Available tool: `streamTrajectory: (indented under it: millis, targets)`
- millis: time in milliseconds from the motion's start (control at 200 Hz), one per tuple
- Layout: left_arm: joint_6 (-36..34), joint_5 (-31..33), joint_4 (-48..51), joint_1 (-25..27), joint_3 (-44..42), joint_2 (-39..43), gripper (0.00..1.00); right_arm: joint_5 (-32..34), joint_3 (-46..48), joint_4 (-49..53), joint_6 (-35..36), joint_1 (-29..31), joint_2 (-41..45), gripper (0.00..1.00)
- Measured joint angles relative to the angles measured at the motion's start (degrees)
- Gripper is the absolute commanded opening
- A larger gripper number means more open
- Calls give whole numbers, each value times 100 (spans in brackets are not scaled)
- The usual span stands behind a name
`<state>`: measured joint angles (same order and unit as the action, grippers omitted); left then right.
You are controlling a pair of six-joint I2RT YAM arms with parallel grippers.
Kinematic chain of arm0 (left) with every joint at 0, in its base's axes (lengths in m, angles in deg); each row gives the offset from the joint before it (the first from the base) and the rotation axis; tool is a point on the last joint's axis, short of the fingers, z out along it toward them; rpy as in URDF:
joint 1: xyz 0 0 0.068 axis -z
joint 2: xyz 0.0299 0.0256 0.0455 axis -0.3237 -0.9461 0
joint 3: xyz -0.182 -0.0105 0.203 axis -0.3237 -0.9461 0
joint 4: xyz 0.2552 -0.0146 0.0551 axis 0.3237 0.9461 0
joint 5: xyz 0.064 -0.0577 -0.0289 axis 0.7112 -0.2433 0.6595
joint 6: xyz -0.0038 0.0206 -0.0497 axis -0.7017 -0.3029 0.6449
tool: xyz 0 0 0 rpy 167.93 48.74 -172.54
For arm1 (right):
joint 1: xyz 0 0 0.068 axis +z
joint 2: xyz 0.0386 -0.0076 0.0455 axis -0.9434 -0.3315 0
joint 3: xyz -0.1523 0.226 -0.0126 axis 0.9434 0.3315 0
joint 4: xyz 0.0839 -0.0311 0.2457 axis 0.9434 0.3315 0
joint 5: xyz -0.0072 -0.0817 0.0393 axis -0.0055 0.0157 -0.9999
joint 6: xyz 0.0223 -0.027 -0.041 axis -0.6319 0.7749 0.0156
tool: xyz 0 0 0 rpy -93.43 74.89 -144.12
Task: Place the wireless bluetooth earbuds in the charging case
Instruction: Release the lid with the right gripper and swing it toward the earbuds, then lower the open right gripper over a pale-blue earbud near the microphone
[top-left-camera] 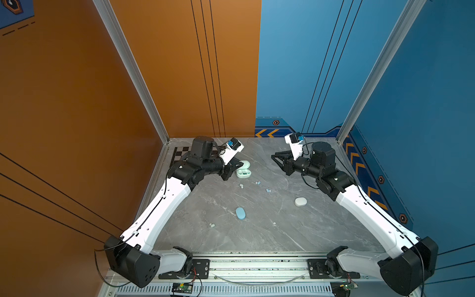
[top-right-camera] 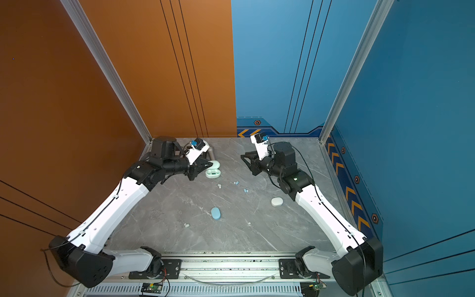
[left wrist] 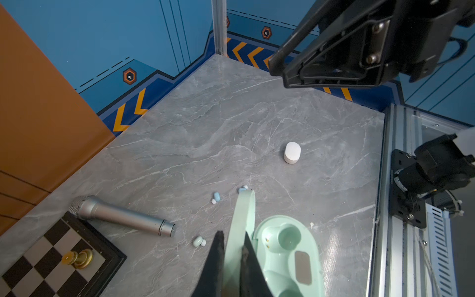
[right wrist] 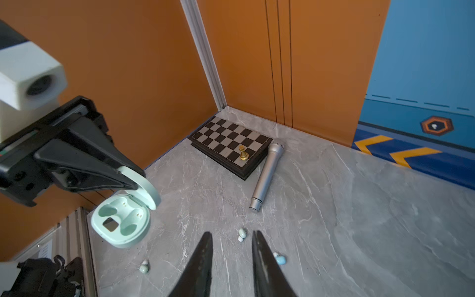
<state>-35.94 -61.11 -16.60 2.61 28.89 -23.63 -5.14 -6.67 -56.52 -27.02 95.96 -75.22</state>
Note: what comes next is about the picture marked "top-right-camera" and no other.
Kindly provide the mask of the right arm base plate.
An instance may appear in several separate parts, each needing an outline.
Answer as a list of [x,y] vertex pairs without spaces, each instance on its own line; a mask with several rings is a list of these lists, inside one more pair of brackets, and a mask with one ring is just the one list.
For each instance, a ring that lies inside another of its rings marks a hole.
[[295,258],[279,259],[278,265],[281,279],[330,279],[329,275],[320,272],[299,272]]

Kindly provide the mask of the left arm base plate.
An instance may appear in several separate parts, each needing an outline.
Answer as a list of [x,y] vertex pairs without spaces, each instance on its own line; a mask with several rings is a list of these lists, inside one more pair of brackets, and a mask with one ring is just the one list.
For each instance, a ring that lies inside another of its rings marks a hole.
[[128,279],[131,280],[177,280],[181,271],[181,259],[162,259],[159,269],[155,269],[153,264],[146,271],[130,272]]

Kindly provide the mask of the white charging case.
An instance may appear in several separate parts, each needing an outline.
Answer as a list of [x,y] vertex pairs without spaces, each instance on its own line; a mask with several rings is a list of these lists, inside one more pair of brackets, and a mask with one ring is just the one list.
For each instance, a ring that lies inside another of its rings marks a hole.
[[282,198],[272,198],[271,199],[271,205],[273,207],[279,207],[282,206],[284,203],[284,200]]

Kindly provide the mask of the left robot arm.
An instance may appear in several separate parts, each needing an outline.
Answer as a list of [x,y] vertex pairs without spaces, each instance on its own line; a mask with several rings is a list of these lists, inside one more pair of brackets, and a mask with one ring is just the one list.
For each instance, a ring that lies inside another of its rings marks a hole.
[[182,147],[174,137],[157,137],[150,152],[126,170],[104,202],[66,237],[56,236],[49,244],[59,268],[87,288],[107,277],[137,272],[145,278],[164,275],[162,255],[147,246],[114,251],[105,244],[132,208],[158,184],[183,174],[194,180],[213,164],[205,153],[207,141],[196,138]]

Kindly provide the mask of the green charging case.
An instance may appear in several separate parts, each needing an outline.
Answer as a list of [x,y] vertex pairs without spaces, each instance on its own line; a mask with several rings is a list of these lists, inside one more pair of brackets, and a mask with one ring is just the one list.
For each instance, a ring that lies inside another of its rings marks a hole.
[[221,176],[220,162],[217,160],[211,161],[212,165],[205,171],[205,175],[209,179],[219,178]]

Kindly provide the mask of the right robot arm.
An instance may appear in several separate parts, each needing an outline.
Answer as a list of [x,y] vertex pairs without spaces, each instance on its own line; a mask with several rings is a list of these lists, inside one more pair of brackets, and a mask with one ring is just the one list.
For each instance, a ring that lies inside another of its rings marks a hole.
[[289,142],[272,144],[264,134],[252,136],[251,142],[256,149],[241,156],[251,173],[276,177],[278,187],[314,219],[333,245],[333,252],[314,246],[297,252],[296,274],[301,278],[332,277],[350,296],[379,278],[383,274],[382,243],[347,221],[326,199],[314,178],[298,168],[298,149]]

